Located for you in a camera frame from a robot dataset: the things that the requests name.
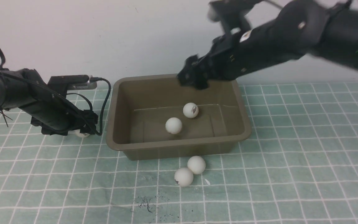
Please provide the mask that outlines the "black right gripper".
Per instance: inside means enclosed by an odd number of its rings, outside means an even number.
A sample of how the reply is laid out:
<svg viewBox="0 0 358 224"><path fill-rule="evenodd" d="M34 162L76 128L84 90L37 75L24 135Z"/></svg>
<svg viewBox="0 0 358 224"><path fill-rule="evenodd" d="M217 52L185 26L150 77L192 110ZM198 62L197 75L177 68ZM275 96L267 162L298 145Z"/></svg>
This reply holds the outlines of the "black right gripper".
<svg viewBox="0 0 358 224"><path fill-rule="evenodd" d="M209 87L209 80L233 81L243 75L238 71L239 67L234 66L236 62L234 51L242 35L243 33L236 33L216 37L206 55L188 57L184 67L177 74L179 84L203 90Z"/></svg>

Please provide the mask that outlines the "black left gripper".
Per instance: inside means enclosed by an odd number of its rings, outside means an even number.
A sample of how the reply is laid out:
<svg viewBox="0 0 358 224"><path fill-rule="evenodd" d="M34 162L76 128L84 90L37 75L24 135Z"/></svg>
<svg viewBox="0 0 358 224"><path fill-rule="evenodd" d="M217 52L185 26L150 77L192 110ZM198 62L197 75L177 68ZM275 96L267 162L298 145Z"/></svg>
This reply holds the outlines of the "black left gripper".
<svg viewBox="0 0 358 224"><path fill-rule="evenodd" d="M41 127L44 135L67 136L69 131L79 130L82 134L97 135L98 115L93 111L90 100L89 109L80 110L59 94L48 94L47 98L30 103L31 125Z"/></svg>

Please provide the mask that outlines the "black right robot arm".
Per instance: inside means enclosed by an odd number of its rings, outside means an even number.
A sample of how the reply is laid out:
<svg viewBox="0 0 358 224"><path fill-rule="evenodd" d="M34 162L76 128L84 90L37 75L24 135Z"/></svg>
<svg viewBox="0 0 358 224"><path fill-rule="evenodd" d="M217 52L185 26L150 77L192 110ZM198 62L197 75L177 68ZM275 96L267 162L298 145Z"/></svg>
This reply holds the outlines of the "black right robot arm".
<svg viewBox="0 0 358 224"><path fill-rule="evenodd" d="M198 90L208 81L233 81L306 54L358 71L358 11L351 0L325 8L314 0L293 0L278 16L252 28L245 15L259 0L211 1L209 18L224 34L203 57L186 59L177 74L181 86Z"/></svg>

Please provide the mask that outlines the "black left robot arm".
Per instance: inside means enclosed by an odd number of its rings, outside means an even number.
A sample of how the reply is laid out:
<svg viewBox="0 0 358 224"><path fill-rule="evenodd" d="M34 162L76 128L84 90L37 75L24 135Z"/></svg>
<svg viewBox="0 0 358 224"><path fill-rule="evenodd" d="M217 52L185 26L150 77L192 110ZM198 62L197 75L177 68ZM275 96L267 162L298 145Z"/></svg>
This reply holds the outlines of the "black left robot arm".
<svg viewBox="0 0 358 224"><path fill-rule="evenodd" d="M31 125L44 135L67 136L69 131L99 135L98 115L92 106L80 110L66 96L75 85L91 81L88 75L53 76L45 83L34 69L0 71L0 113L19 108L31 116Z"/></svg>

